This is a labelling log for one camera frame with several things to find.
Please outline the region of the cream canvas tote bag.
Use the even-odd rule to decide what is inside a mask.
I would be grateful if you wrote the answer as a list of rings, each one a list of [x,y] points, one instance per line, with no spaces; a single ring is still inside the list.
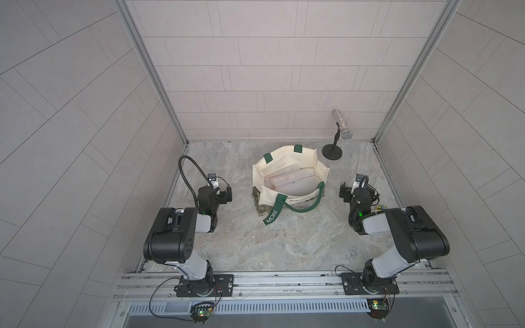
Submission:
[[[307,213],[317,208],[325,193],[329,168],[317,151],[296,144],[263,155],[252,166],[255,205],[266,217],[265,225],[277,220],[283,209]]]

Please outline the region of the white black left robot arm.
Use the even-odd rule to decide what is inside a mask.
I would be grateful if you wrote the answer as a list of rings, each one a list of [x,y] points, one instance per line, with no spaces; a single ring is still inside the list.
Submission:
[[[188,161],[206,179],[205,186],[195,191],[183,172],[183,163]],[[218,224],[218,208],[232,202],[232,189],[227,184],[221,190],[216,174],[206,175],[195,160],[187,155],[179,158],[180,176],[194,200],[192,207],[185,209],[162,208],[146,237],[143,256],[148,261],[172,267],[181,272],[174,292],[178,297],[230,297],[234,276],[213,272],[209,260],[203,259],[194,250],[197,234],[215,231]]]

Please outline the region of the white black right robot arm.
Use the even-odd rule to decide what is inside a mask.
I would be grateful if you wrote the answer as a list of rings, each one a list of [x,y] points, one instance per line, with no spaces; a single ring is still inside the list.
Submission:
[[[394,245],[381,256],[365,262],[362,273],[340,275],[347,295],[396,295],[396,276],[422,260],[448,255],[450,244],[422,206],[373,210],[379,197],[366,178],[348,187],[340,186],[339,197],[350,204],[349,225],[359,235],[389,233]]]

